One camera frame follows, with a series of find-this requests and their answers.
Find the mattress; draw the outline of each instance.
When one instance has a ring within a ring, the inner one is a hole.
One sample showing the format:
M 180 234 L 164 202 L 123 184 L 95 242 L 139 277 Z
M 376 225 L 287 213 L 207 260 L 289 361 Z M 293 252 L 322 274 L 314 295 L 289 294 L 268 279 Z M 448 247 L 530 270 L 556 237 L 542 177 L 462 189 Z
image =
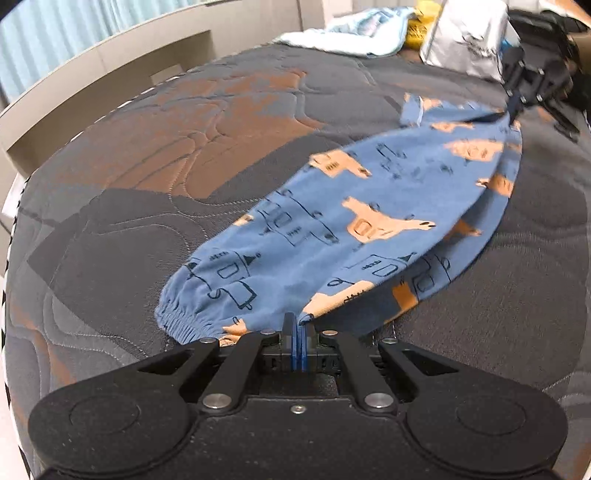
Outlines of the mattress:
M 169 276 L 310 154 L 398 128 L 405 92 L 505 104 L 497 84 L 409 59 L 287 46 L 225 57 L 126 102 L 32 175 L 9 251 L 2 343 L 33 475 L 43 468 L 27 435 L 35 403 L 173 348 L 154 320 Z M 483 253 L 363 341 L 396 336 L 544 390 L 570 422 L 556 469 L 579 479 L 591 455 L 591 138 L 567 140 L 538 109 L 521 125 L 515 190 Z

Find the metal screw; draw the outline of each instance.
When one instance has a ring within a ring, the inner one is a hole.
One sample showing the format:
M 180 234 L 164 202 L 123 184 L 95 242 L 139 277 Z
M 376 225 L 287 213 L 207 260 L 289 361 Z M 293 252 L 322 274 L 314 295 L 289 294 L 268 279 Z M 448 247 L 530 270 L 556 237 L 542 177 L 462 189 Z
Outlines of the metal screw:
M 293 405 L 290 410 L 292 413 L 299 415 L 300 413 L 304 413 L 306 411 L 306 407 L 304 405 Z
M 370 393 L 364 402 L 372 408 L 387 408 L 394 403 L 394 399 L 387 393 Z
M 225 393 L 210 393 L 203 399 L 203 405 L 214 410 L 226 408 L 230 403 L 232 398 Z

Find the bed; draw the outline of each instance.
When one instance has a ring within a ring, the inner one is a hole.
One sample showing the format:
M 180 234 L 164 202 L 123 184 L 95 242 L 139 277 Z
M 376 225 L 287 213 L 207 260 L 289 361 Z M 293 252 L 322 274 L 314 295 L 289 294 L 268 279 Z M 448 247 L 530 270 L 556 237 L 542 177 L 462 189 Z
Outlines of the bed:
M 398 127 L 405 92 L 505 104 L 500 85 L 413 53 L 360 60 L 263 46 L 170 79 L 97 120 L 29 179 L 9 250 L 2 344 L 22 455 L 27 418 L 66 384 L 173 348 L 154 308 L 168 277 L 313 153 Z M 533 385 L 570 422 L 556 469 L 591 455 L 591 137 L 521 118 L 515 191 L 495 236 L 450 286 L 364 338 L 396 336 Z

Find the floor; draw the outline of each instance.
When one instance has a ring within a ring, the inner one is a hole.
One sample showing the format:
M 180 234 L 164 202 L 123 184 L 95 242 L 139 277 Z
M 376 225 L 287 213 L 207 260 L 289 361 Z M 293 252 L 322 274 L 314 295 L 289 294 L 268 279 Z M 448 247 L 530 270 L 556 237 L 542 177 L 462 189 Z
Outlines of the floor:
M 4 371 L 1 362 L 0 359 L 0 368 Z M 0 465 L 0 480 L 27 480 L 4 392 L 0 393 Z

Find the light blue curtain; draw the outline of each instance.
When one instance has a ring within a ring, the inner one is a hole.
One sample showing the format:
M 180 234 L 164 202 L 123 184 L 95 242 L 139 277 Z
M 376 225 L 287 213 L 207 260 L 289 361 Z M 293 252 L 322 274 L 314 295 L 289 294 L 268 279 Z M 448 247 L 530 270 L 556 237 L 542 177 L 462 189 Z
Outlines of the light blue curtain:
M 81 51 L 203 0 L 23 0 L 0 22 L 0 86 L 12 102 Z

